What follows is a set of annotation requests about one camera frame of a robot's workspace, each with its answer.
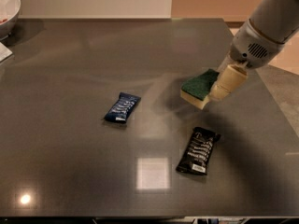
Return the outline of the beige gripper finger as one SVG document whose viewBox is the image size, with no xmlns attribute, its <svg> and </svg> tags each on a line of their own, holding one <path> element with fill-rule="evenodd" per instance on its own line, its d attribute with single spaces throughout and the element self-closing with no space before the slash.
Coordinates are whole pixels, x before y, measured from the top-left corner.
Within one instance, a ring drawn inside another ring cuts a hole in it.
<svg viewBox="0 0 299 224">
<path fill-rule="evenodd" d="M 248 78 L 248 73 L 237 65 L 227 65 L 218 75 L 208 97 L 220 101 L 240 87 Z"/>
<path fill-rule="evenodd" d="M 230 54 L 227 54 L 220 66 L 217 68 L 217 71 L 221 73 L 229 64 L 232 64 L 234 60 L 231 58 Z"/>
</svg>

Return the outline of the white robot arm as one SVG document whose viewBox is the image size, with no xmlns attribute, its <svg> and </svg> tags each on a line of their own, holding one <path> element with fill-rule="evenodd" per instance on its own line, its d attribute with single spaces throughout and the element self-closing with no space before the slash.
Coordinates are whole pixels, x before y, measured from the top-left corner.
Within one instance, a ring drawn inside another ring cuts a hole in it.
<svg viewBox="0 0 299 224">
<path fill-rule="evenodd" d="M 250 69 L 277 56 L 299 30 L 299 0 L 263 0 L 239 28 L 208 98 L 220 101 L 240 87 Z"/>
</svg>

